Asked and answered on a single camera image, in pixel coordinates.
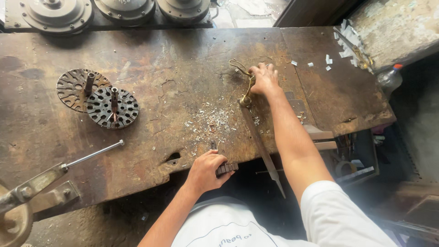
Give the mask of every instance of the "white t-shirt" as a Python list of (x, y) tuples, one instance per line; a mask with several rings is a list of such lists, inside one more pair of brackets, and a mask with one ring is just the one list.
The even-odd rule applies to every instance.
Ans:
[(233, 198), (195, 205), (172, 247), (395, 247), (395, 243), (331, 181), (305, 190), (301, 213), (308, 241), (274, 236)]

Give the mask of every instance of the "metal plate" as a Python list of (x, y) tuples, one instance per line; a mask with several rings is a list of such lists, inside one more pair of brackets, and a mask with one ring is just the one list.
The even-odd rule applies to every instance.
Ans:
[[(0, 183), (0, 196), (9, 190)], [(0, 247), (19, 247), (28, 238), (32, 229), (32, 212), (25, 203), (0, 215)]]
[(16, 4), (23, 19), (44, 33), (77, 33), (94, 17), (90, 0), (22, 0)]
[(132, 124), (139, 115), (139, 105), (128, 91), (119, 88), (118, 118), (111, 118), (111, 91), (109, 87), (96, 90), (87, 100), (87, 113), (93, 121), (109, 129), (122, 129)]
[(209, 0), (157, 0), (160, 11), (173, 22), (191, 24), (202, 20), (209, 12)]
[(151, 19), (155, 0), (95, 0), (101, 14), (122, 26), (138, 26)]
[(72, 69), (59, 77), (56, 88), (58, 97), (69, 108), (80, 113), (87, 112), (87, 95), (84, 92), (87, 74), (94, 73), (93, 91), (111, 87), (111, 83), (100, 73), (90, 69)]

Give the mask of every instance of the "brass scissors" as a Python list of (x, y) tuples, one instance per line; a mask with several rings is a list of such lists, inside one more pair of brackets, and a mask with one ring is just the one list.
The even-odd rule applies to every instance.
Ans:
[(247, 68), (238, 60), (232, 59), (229, 60), (229, 64), (232, 66), (235, 66), (239, 71), (241, 71), (244, 75), (248, 76), (248, 90), (245, 95), (242, 96), (242, 98), (239, 100), (239, 103), (242, 106), (248, 106), (252, 102), (252, 99), (250, 98), (250, 89), (255, 83), (252, 83), (252, 80), (255, 78), (255, 75), (252, 75), (248, 72)]

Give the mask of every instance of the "worn wooden table surface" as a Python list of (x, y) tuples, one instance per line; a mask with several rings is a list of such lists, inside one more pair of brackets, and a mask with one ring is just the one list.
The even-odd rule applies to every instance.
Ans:
[[(352, 57), (340, 57), (332, 26), (281, 30), (319, 129), (339, 136), (396, 121), (376, 77), (355, 68)], [(333, 60), (329, 71), (326, 54)]]
[[(288, 43), (289, 49), (305, 49), (307, 42)], [(210, 140), (216, 141), (230, 162), (258, 157), (236, 104), (248, 85), (229, 66), (229, 59), (236, 58), (247, 67), (273, 63), (283, 90), (304, 101), (305, 124), (315, 125), (316, 118), (319, 126), (328, 115), (322, 109), (311, 114), (306, 101), (309, 89), (304, 84), (305, 96), (278, 28), (87, 32), (69, 38), (16, 33), (1, 34), (0, 44), (0, 179), (7, 186), (17, 186), (59, 162), (74, 161), (120, 139), (126, 142), (74, 166), (52, 186), (71, 180), (80, 191), (81, 199), (64, 211), (162, 184), (170, 173), (190, 168), (208, 150)], [(313, 62), (318, 68), (318, 61)], [(57, 96), (56, 82), (75, 68), (98, 71), (113, 86), (132, 92), (140, 106), (136, 121), (113, 131), (66, 107)], [(337, 97), (332, 92), (314, 94)], [(378, 101), (362, 94), (356, 97), (368, 103)], [(263, 131), (264, 144), (269, 152), (276, 152), (266, 99), (252, 98), (252, 115), (260, 119), (257, 128)], [(346, 111), (356, 107), (349, 102), (325, 106)], [(189, 127), (184, 124), (188, 121), (193, 122)], [(216, 121), (223, 123), (211, 133), (209, 123)], [(181, 158), (166, 162), (173, 153)]]

